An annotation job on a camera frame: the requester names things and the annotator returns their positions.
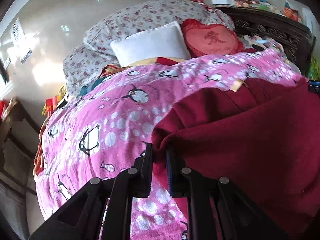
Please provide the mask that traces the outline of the red heart cushion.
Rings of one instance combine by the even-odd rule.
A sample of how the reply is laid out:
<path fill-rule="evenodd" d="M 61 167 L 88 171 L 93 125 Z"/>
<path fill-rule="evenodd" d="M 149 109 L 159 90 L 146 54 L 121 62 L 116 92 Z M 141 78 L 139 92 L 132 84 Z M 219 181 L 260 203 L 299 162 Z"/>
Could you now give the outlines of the red heart cushion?
<path fill-rule="evenodd" d="M 195 19 L 181 24 L 185 44 L 192 57 L 236 54 L 244 49 L 235 32 L 221 24 L 206 25 Z"/>

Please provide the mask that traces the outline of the white pillow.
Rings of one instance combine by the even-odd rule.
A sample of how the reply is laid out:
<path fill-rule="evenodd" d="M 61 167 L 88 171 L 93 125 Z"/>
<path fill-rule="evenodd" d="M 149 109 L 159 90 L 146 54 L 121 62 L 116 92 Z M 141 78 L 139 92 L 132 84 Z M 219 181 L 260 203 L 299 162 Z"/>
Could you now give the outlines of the white pillow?
<path fill-rule="evenodd" d="M 154 57 L 191 58 L 180 25 L 176 21 L 114 40 L 110 46 L 122 67 Z"/>

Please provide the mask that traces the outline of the dark red sweater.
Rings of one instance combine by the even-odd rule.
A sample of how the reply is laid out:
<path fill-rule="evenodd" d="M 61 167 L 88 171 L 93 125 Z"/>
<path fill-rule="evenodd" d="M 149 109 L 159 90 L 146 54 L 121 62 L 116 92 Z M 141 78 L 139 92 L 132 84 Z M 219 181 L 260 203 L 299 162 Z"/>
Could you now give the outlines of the dark red sweater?
<path fill-rule="evenodd" d="M 153 174 L 166 151 L 203 176 L 228 177 L 292 239 L 319 210 L 319 96 L 248 79 L 237 92 L 204 88 L 172 106 L 152 132 Z"/>

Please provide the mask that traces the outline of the dark carved wooden headboard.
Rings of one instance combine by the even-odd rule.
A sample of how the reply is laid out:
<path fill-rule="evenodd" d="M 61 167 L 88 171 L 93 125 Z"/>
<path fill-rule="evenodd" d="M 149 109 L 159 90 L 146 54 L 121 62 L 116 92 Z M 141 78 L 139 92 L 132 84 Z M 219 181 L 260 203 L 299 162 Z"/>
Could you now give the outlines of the dark carved wooden headboard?
<path fill-rule="evenodd" d="M 236 34 L 274 39 L 283 46 L 287 58 L 302 74 L 309 72 L 316 37 L 307 26 L 285 16 L 258 9 L 229 5 L 218 5 L 216 9 L 232 19 Z"/>

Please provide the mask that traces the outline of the floral quilt bundle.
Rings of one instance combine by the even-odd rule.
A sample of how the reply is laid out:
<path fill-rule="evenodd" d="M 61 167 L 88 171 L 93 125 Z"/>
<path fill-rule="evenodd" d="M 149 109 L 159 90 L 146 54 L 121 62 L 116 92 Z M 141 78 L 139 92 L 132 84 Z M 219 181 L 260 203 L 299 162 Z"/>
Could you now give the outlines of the floral quilt bundle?
<path fill-rule="evenodd" d="M 177 21 L 193 18 L 204 24 L 221 24 L 234 30 L 232 19 L 219 9 L 206 8 L 202 1 L 152 0 L 118 10 L 89 28 L 83 42 L 63 61 L 66 90 L 79 94 L 109 64 L 118 64 L 110 43 L 141 31 L 155 29 Z"/>

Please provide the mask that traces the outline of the colourful clothes pile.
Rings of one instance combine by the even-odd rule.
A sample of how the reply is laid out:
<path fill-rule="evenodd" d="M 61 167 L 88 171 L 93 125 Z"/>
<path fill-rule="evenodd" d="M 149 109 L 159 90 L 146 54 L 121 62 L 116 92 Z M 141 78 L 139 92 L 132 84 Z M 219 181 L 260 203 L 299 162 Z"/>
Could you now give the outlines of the colourful clothes pile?
<path fill-rule="evenodd" d="M 284 52 L 283 46 L 270 37 L 261 38 L 260 36 L 257 36 L 257 35 L 254 35 L 254 36 L 244 35 L 244 40 L 247 41 L 252 48 L 258 51 L 262 51 L 268 48 L 273 48 L 278 52 L 281 52 L 281 53 Z"/>

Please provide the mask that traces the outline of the wall calendar poster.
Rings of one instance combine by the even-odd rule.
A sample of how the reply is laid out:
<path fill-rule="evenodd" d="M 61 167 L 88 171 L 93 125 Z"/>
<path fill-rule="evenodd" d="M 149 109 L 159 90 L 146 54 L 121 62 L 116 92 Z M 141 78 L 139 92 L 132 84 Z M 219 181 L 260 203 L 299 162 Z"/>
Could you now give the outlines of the wall calendar poster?
<path fill-rule="evenodd" d="M 21 64 L 23 64 L 30 56 L 32 50 L 24 34 L 19 18 L 11 25 L 10 34 L 17 56 L 20 59 Z"/>

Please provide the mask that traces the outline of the pink penguin blanket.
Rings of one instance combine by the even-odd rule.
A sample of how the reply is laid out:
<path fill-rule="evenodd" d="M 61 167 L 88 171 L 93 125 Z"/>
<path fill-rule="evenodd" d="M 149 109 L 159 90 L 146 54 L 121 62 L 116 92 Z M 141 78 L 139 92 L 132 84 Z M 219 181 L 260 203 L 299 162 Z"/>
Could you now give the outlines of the pink penguin blanket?
<path fill-rule="evenodd" d="M 228 91 L 247 78 L 294 86 L 300 77 L 267 49 L 206 55 L 173 66 L 134 66 L 103 79 L 43 124 L 33 173 L 44 219 L 90 179 L 108 180 L 131 167 L 156 124 L 186 96 L 202 88 Z"/>

